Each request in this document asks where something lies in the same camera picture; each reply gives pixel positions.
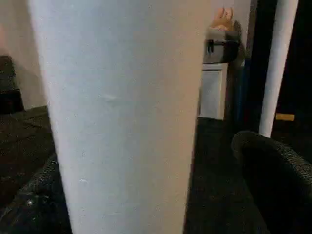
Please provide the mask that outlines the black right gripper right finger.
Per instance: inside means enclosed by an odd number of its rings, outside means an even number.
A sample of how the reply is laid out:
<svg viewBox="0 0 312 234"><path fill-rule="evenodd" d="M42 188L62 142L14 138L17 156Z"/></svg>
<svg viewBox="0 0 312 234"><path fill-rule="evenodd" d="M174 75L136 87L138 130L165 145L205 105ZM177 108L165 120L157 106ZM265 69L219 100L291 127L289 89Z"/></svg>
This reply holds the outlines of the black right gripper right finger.
<svg viewBox="0 0 312 234"><path fill-rule="evenodd" d="M312 166L291 147L242 131L231 148L272 234L312 232Z"/></svg>

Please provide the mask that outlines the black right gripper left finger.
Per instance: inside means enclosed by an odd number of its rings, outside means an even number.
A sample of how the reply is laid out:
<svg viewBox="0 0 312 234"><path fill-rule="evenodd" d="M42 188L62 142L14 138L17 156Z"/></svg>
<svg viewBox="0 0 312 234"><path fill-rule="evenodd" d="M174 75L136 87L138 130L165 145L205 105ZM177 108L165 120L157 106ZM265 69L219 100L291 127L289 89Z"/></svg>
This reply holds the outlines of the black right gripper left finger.
<svg viewBox="0 0 312 234"><path fill-rule="evenodd" d="M71 224L57 155L16 194L0 216L2 234L70 234Z"/></svg>

